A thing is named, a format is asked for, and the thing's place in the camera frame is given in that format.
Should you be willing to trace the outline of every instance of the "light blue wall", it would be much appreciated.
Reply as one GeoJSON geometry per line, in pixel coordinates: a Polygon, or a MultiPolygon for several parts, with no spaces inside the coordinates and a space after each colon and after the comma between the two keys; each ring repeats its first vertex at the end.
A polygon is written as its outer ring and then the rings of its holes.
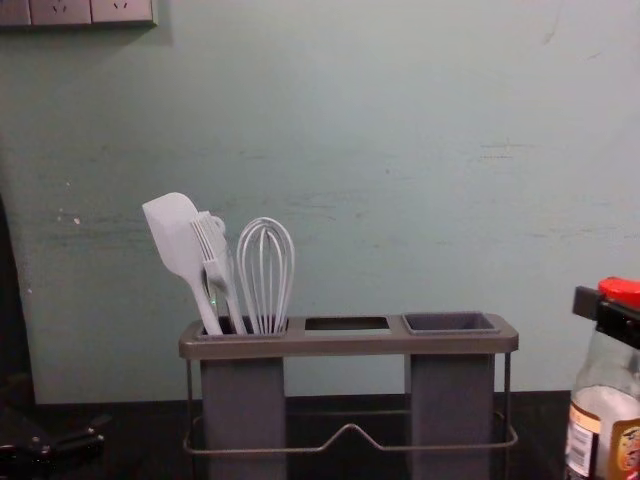
{"type": "MultiPolygon", "coordinates": [[[[168,191],[234,236],[283,221],[295,314],[495,312],[521,334],[515,387],[569,388],[573,287],[640,276],[637,8],[165,1],[147,33],[0,37],[38,401],[184,398],[196,309],[140,208],[168,191]]],[[[401,388],[397,359],[301,367],[291,394],[401,388]]]]}

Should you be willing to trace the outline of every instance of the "wall socket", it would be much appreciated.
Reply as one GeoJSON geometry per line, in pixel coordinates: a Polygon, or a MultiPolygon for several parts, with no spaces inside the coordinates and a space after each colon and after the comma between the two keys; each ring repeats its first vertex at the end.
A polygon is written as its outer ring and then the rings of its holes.
{"type": "Polygon", "coordinates": [[[0,26],[30,24],[29,0],[0,0],[0,26]]]}
{"type": "Polygon", "coordinates": [[[82,25],[91,23],[90,0],[31,0],[34,25],[82,25]]]}
{"type": "Polygon", "coordinates": [[[151,22],[152,0],[91,0],[93,23],[151,22]]]}

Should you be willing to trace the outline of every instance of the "utensil holder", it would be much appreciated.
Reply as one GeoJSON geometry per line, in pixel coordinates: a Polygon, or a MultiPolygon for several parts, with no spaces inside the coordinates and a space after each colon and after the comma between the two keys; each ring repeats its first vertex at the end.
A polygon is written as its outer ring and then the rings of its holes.
{"type": "Polygon", "coordinates": [[[412,480],[489,480],[491,450],[517,442],[510,425],[511,352],[518,333],[497,315],[412,313],[378,317],[294,317],[277,335],[183,333],[192,458],[205,457],[208,479],[286,480],[287,455],[326,451],[342,434],[360,434],[381,452],[406,452],[412,480]],[[342,330],[346,334],[325,335],[342,330]],[[359,332],[382,331],[380,335],[359,332]],[[343,425],[322,445],[286,445],[283,358],[329,355],[405,356],[409,445],[383,445],[359,425],[343,425]],[[502,441],[491,443],[495,355],[505,356],[502,441]],[[191,363],[200,362],[205,450],[193,443],[191,363]]]}

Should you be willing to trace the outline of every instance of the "holder top tray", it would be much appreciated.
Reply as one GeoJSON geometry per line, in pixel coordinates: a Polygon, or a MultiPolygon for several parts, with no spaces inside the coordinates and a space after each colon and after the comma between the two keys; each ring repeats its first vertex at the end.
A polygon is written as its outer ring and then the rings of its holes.
{"type": "Polygon", "coordinates": [[[201,321],[180,337],[186,360],[388,354],[497,354],[518,349],[518,332],[480,312],[290,317],[274,335],[205,335],[201,321]]]}

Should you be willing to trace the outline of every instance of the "bottle label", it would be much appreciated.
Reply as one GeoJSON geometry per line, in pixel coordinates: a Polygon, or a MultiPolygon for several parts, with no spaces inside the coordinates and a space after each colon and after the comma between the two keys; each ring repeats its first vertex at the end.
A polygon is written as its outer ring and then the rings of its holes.
{"type": "Polygon", "coordinates": [[[608,480],[640,480],[640,419],[613,424],[610,452],[608,480]]]}
{"type": "Polygon", "coordinates": [[[565,480],[595,479],[599,438],[600,419],[572,402],[567,429],[565,480]]]}

